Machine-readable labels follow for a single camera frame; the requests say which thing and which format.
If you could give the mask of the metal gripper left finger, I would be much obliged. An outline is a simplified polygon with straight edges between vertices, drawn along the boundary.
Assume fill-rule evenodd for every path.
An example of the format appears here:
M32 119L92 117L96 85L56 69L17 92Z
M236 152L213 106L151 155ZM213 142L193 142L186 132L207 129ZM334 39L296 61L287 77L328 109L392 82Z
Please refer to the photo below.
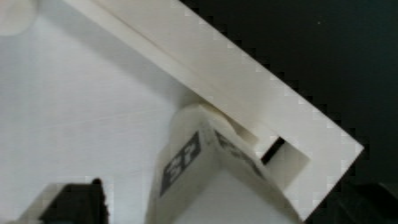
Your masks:
M101 179L69 183L55 197L39 198L26 209L17 224L110 224L106 196Z

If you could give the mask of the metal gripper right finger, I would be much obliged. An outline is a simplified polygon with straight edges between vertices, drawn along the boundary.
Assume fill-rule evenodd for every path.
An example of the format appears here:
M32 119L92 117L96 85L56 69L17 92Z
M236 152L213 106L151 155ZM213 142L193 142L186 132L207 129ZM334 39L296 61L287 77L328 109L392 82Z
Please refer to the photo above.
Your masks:
M398 183L339 184L330 224L398 224Z

